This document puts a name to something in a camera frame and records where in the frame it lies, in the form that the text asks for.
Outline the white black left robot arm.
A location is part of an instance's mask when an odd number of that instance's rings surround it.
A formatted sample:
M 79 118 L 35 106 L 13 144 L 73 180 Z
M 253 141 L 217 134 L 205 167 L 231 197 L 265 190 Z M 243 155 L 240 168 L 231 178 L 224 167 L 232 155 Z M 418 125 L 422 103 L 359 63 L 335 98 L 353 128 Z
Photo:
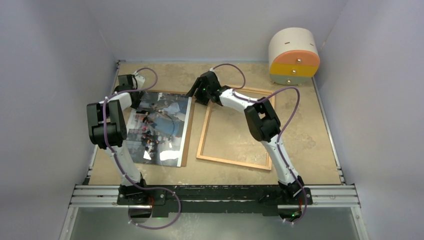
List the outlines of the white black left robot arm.
M 114 162 L 120 174 L 119 194 L 138 205 L 146 203 L 149 191 L 146 181 L 137 169 L 127 147 L 127 126 L 123 110 L 136 109 L 141 102 L 141 88 L 145 82 L 137 73 L 119 75 L 116 94 L 86 106 L 88 136 L 90 141 L 103 149 Z

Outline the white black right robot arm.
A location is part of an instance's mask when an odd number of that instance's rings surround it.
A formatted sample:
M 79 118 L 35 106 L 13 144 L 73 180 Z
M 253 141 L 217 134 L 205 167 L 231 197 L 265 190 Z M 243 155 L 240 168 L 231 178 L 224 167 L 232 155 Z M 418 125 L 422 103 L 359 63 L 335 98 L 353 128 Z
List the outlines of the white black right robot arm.
M 270 102 L 275 93 L 262 98 L 242 95 L 235 88 L 222 86 L 216 73 L 210 70 L 195 80 L 186 96 L 194 97 L 202 105 L 212 102 L 243 113 L 251 136 L 264 146 L 276 169 L 282 200 L 292 204 L 300 198 L 301 193 L 306 193 L 302 177 L 295 170 L 284 147 L 282 134 L 286 127 L 281 125 Z

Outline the light wooden picture frame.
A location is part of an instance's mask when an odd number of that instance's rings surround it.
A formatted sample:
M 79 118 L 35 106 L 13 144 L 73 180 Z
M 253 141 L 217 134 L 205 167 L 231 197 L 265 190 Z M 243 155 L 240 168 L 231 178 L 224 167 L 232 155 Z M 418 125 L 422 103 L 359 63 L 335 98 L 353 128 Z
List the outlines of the light wooden picture frame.
M 196 158 L 202 161 L 270 171 L 272 161 L 248 128 L 243 111 L 209 102 Z

